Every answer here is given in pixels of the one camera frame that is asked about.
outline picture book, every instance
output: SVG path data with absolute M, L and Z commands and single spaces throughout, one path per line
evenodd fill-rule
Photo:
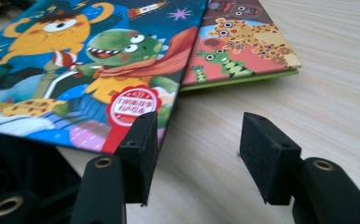
M 210 0 L 182 91 L 294 75 L 300 66 L 258 0 Z
M 160 144 L 205 7 L 36 2 L 0 32 L 0 133 L 112 154 L 158 111 Z

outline red circular sticker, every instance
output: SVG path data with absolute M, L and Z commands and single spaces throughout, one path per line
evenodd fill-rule
M 156 90 L 146 86 L 129 87 L 113 97 L 107 112 L 112 124 L 130 127 L 137 117 L 156 111 L 160 104 Z

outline cartoon dinosaur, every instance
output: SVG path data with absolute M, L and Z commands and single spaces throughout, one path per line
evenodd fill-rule
M 206 81 L 207 75 L 203 72 L 204 67 L 201 64 L 196 64 L 191 67 L 191 72 L 195 73 L 195 79 L 198 82 L 204 82 Z
M 173 74 L 186 66 L 187 62 L 181 59 L 192 48 L 192 41 L 187 37 L 197 32 L 193 27 L 175 35 L 162 58 L 159 53 L 166 49 L 162 41 L 138 31 L 111 29 L 96 35 L 86 47 L 87 56 L 94 63 L 76 68 L 79 76 L 94 79 L 85 94 L 91 95 L 95 104 L 108 105 L 116 93 L 128 86 L 159 86 L 167 92 L 176 91 L 179 84 L 162 75 Z M 68 104 L 57 106 L 57 114 L 66 114 L 73 110 L 71 105 L 80 105 Z
M 221 73 L 229 77 L 250 76 L 253 71 L 245 67 L 244 62 L 231 60 L 225 49 L 216 49 L 211 52 L 200 50 L 197 56 L 204 57 L 208 63 L 221 64 Z

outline green book edge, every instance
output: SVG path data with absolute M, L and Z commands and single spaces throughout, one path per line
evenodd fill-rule
M 268 79 L 268 78 L 274 78 L 274 77 L 283 77 L 283 76 L 292 76 L 298 74 L 297 69 L 291 69 L 291 70 L 285 70 L 275 73 L 270 73 L 266 75 L 260 75 L 256 77 L 239 77 L 239 78 L 231 78 L 227 80 L 220 80 L 216 82 L 207 82 L 207 83 L 201 83 L 201 84 L 193 84 L 189 86 L 182 86 L 180 91 L 194 91 L 204 88 L 212 88 L 217 86 L 224 86 L 224 85 L 230 85 L 230 84 L 236 84 L 236 83 L 243 83 L 248 81 L 258 81 L 262 79 Z

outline blue book cover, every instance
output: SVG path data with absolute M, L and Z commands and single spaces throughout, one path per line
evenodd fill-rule
M 112 154 L 158 111 L 161 143 L 205 6 L 36 2 L 0 32 L 0 133 Z

